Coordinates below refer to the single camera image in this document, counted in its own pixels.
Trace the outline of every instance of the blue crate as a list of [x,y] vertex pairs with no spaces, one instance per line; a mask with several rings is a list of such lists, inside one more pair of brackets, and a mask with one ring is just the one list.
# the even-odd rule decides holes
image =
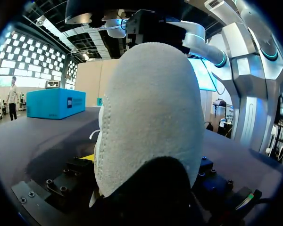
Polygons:
[[44,89],[26,94],[27,116],[63,119],[85,111],[86,93],[62,88]]

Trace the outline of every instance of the dark gray tabletop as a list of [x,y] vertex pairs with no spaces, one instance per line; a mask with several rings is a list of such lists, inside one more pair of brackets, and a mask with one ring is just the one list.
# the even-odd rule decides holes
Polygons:
[[[0,126],[0,179],[14,200],[11,187],[30,179],[44,184],[57,177],[65,162],[93,153],[95,141],[89,135],[98,125],[99,108],[63,120],[21,117]],[[203,155],[214,163],[218,174],[234,181],[234,189],[243,186],[262,191],[262,198],[272,197],[283,177],[283,166],[206,130]],[[256,206],[245,218],[252,220],[264,205]]]

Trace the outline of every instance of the ceiling light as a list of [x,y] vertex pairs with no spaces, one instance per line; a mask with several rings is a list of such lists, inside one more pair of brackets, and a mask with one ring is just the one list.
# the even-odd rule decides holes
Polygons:
[[87,54],[83,54],[83,57],[85,57],[85,60],[89,60],[89,57],[87,56]]

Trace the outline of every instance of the cyan led light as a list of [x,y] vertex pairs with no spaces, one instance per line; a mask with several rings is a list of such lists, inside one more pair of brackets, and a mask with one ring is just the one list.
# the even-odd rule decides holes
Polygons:
[[265,56],[267,56],[267,57],[269,57],[269,58],[275,58],[275,57],[278,55],[278,52],[277,52],[277,51],[275,52],[275,54],[274,54],[273,56],[267,54],[267,53],[264,52],[262,49],[261,49],[261,51],[262,51],[262,53],[263,53]]
[[204,40],[204,38],[202,38],[201,36],[196,35],[196,34],[186,33],[185,35],[193,35],[193,36],[196,36],[196,37],[201,38],[202,40]]
[[223,59],[222,59],[221,63],[219,63],[219,64],[217,64],[215,66],[218,67],[218,66],[222,65],[224,62],[225,62],[225,53],[223,52]]

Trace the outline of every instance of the person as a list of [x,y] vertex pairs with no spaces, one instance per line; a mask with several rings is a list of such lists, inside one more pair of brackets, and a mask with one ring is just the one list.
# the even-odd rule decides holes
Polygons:
[[19,101],[19,97],[17,94],[17,86],[15,85],[17,78],[13,76],[11,80],[11,87],[9,89],[9,94],[8,98],[6,100],[6,104],[8,103],[9,100],[9,115],[10,115],[10,120],[13,121],[13,115],[15,120],[17,119],[17,113],[16,113],[16,97],[17,97],[17,102]]

